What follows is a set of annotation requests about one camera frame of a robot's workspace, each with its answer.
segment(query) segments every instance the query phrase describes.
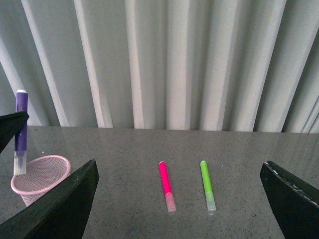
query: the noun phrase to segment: pink marker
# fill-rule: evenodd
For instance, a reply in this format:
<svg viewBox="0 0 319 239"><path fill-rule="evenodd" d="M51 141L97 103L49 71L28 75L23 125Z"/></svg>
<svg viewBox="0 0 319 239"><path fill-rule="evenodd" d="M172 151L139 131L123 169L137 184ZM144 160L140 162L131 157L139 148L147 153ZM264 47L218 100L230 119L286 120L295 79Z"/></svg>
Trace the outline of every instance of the pink marker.
<svg viewBox="0 0 319 239"><path fill-rule="evenodd" d="M159 163L159 173L161 177L161 182L163 184L164 195L166 199L168 212L170 213L175 212L176 211L175 202L174 202L173 194L171 193L166 164L163 161Z"/></svg>

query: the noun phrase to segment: speckled granite surface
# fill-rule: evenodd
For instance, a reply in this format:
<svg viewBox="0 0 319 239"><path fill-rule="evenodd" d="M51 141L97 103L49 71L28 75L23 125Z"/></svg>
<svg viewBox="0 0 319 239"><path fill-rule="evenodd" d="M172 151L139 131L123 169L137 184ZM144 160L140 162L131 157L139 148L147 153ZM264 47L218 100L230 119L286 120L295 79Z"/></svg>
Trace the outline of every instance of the speckled granite surface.
<svg viewBox="0 0 319 239"><path fill-rule="evenodd" d="M100 181L84 239L283 239L259 178L272 160L319 188L318 134L37 127L28 161L58 154L72 171L97 161ZM0 223L21 211L10 188L13 141L0 155ZM217 211L209 215L199 163L206 160ZM158 163L165 161L177 211L167 212Z"/></svg>

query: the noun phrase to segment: green marker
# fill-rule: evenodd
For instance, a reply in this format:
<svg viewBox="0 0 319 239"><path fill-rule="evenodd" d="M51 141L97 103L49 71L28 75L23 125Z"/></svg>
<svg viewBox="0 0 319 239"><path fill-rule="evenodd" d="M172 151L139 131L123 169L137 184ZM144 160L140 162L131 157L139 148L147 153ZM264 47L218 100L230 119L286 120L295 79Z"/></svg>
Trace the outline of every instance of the green marker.
<svg viewBox="0 0 319 239"><path fill-rule="evenodd" d="M216 211L215 200L213 196L213 190L211 189L210 178L206 161L200 163L201 175L203 176L203 183L206 195L207 208L209 211Z"/></svg>

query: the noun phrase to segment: purple marker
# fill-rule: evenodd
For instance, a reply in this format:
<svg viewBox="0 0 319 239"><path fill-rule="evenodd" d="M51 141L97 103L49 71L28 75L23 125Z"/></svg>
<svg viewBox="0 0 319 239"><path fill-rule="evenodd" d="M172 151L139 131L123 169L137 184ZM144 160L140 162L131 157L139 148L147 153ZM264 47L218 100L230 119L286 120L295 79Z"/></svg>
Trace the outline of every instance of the purple marker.
<svg viewBox="0 0 319 239"><path fill-rule="evenodd" d="M28 110L28 93L18 90L15 97L15 112ZM13 174L26 174L26 129L27 124L15 135Z"/></svg>

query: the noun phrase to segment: pink wire basket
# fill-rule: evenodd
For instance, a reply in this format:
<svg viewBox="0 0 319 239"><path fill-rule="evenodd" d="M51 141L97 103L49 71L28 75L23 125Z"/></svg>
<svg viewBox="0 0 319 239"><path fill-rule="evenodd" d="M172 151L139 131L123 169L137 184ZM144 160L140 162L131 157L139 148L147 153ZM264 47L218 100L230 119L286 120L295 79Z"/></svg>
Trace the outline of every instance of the pink wire basket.
<svg viewBox="0 0 319 239"><path fill-rule="evenodd" d="M14 175L11 188L28 207L70 175L71 164L65 157L49 155L26 164L26 174Z"/></svg>

